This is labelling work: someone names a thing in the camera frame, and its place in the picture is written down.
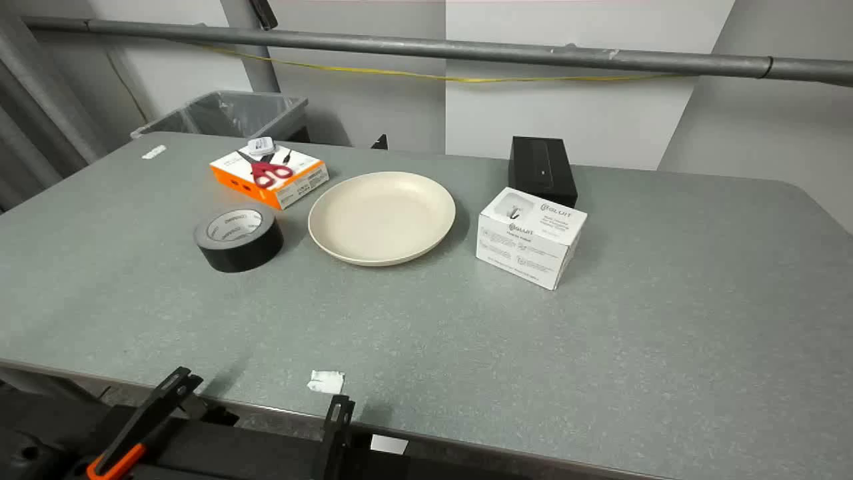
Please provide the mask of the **grey plastic bin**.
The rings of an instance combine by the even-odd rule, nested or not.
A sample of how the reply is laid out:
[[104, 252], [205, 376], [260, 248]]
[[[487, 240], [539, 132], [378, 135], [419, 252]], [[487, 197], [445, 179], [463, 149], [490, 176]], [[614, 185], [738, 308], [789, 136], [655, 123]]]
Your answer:
[[277, 141], [306, 136], [306, 99], [285, 93], [214, 92], [133, 132], [205, 135]]

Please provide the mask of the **white cardboard box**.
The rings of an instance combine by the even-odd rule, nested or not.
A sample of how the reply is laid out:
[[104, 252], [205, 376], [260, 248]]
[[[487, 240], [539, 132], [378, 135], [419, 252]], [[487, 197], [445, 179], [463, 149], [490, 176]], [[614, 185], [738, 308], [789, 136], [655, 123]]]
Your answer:
[[563, 281], [586, 213], [505, 188], [478, 216], [478, 259], [539, 289]]

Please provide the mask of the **white tape piece near edge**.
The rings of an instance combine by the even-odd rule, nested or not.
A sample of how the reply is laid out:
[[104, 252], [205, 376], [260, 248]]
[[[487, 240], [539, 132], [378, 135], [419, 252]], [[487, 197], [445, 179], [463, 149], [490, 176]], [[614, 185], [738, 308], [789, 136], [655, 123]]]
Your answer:
[[321, 395], [342, 395], [346, 376], [338, 371], [311, 371], [306, 387]]

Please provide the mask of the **white label on table edge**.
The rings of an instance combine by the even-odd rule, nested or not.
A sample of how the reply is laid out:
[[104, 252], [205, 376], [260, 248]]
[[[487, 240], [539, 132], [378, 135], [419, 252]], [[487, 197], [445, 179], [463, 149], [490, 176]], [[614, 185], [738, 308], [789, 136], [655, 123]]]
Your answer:
[[407, 449], [407, 441], [403, 441], [403, 439], [371, 435], [371, 451], [375, 451], [375, 453], [403, 457], [405, 449]]

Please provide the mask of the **grey metal pipe rail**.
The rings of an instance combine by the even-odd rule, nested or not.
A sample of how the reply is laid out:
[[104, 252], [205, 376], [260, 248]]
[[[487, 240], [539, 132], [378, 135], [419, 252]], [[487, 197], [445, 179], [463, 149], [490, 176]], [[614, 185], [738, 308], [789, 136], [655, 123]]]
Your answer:
[[415, 60], [447, 60], [447, 61], [655, 73], [655, 75], [690, 75], [690, 79], [789, 81], [789, 83], [827, 83], [827, 85], [846, 85], [846, 88], [853, 85], [851, 60], [795, 60], [795, 56], [771, 56], [771, 53], [717, 56], [717, 53], [585, 49], [585, 45], [518, 45], [518, 43], [475, 43], [475, 41], [256, 33], [256, 29], [234, 29], [234, 28], [106, 21], [106, 19], [65, 19], [65, 17], [26, 17], [25, 24], [40, 33], [82, 33], [82, 35], [104, 35], [104, 39], [153, 39], [153, 41], [270, 45], [270, 49], [337, 52], [337, 53], [415, 56]]

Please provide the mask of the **orange and white box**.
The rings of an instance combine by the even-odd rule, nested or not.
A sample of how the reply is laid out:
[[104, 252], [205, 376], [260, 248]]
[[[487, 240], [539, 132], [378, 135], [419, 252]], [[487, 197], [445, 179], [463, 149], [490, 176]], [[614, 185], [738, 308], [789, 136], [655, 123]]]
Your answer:
[[264, 204], [270, 209], [285, 212], [310, 192], [321, 191], [331, 175], [329, 167], [321, 157], [303, 156], [290, 147], [274, 147], [274, 156], [270, 156], [277, 167], [289, 163], [293, 169], [293, 176], [285, 181], [277, 181], [270, 191], [261, 191], [254, 185], [250, 167], [240, 157], [242, 147], [214, 161], [212, 175], [214, 179], [234, 191], [256, 204]]

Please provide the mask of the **red handled scissors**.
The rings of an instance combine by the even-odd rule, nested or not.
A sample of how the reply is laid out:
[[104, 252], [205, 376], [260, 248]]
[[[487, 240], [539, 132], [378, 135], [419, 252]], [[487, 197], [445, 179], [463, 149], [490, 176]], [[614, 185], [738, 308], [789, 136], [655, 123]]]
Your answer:
[[293, 169], [289, 163], [277, 167], [270, 156], [261, 156], [260, 161], [254, 161], [250, 156], [240, 152], [240, 157], [250, 167], [254, 185], [261, 191], [270, 191], [277, 181], [285, 181], [293, 176]]

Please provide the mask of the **cream round plate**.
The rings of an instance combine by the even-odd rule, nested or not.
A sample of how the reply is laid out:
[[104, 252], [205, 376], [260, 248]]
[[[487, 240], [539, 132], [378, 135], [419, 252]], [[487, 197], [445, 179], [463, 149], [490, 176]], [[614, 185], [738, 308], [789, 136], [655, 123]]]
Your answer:
[[338, 181], [306, 216], [315, 245], [354, 268], [394, 268], [437, 248], [455, 224], [455, 201], [434, 179], [375, 171]]

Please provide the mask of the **orange black clamp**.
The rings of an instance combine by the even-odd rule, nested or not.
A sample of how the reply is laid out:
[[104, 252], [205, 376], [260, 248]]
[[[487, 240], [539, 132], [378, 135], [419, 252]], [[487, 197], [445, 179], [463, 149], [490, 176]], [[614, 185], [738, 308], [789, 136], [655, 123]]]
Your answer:
[[172, 371], [130, 413], [118, 439], [85, 467], [85, 480], [125, 480], [150, 453], [153, 439], [201, 385], [204, 380], [184, 367]]

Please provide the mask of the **white tape piece far corner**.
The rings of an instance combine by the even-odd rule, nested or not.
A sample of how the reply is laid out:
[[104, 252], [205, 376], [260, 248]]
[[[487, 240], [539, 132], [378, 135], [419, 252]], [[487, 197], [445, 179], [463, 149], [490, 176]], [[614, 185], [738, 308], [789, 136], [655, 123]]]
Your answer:
[[156, 161], [166, 152], [166, 144], [153, 147], [150, 152], [141, 156], [141, 161]]

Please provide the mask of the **black masking tape roll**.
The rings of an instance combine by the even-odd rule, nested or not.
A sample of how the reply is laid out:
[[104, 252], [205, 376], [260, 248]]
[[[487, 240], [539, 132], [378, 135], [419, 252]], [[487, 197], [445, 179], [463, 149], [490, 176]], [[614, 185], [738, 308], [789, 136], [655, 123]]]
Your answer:
[[246, 273], [272, 263], [285, 244], [277, 220], [264, 209], [234, 209], [204, 220], [196, 245], [218, 273]]

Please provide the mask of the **black rectangular box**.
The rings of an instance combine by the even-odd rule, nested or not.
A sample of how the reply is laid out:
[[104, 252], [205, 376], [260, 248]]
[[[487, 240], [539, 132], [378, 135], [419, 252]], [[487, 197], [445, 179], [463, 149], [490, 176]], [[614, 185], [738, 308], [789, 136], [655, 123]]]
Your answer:
[[561, 139], [514, 136], [510, 185], [567, 209], [579, 201], [573, 169]]

